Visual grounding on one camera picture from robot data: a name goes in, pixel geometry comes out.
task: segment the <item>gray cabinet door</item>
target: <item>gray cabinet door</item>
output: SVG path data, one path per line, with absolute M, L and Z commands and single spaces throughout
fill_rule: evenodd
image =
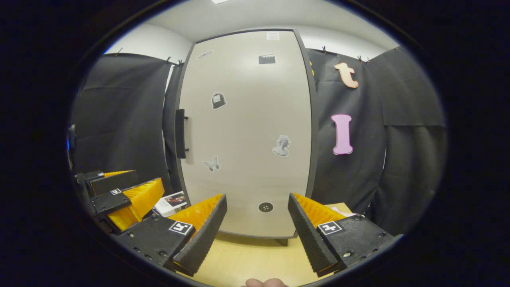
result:
M 289 193 L 307 191 L 312 142 L 309 83 L 295 34 L 245 32 L 197 43 L 178 108 L 189 117 L 189 151 L 180 166 L 190 203 L 226 194 L 220 231 L 292 237 Z

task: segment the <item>butterfly sticker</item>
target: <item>butterfly sticker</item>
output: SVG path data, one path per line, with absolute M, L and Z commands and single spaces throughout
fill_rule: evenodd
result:
M 210 172 L 214 172 L 214 170 L 220 170 L 220 165 L 218 164 L 218 156 L 213 158 L 213 162 L 204 161 L 203 163 L 209 168 Z

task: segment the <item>wooden table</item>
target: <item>wooden table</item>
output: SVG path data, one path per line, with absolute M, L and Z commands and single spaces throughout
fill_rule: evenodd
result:
M 336 206 L 341 212 L 351 213 L 344 203 L 326 206 Z M 279 278 L 289 287 L 319 280 L 317 274 L 312 271 L 299 238 L 291 238 L 288 245 L 283 246 L 276 240 L 225 233 L 217 234 L 195 276 L 179 274 L 217 287 L 241 287 L 250 278 L 262 282 L 270 278 Z

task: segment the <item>round black button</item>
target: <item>round black button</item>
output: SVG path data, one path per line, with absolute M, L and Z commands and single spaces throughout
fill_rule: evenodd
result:
M 263 202 L 259 205 L 259 210 L 262 212 L 271 212 L 273 208 L 273 205 L 269 202 Z

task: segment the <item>finger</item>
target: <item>finger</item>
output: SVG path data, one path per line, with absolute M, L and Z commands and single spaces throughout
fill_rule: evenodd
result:
M 272 278 L 264 282 L 262 287 L 287 287 L 287 286 L 280 279 Z
M 260 280 L 252 278 L 252 279 L 248 279 L 246 281 L 246 286 L 247 287 L 263 287 L 263 283 Z

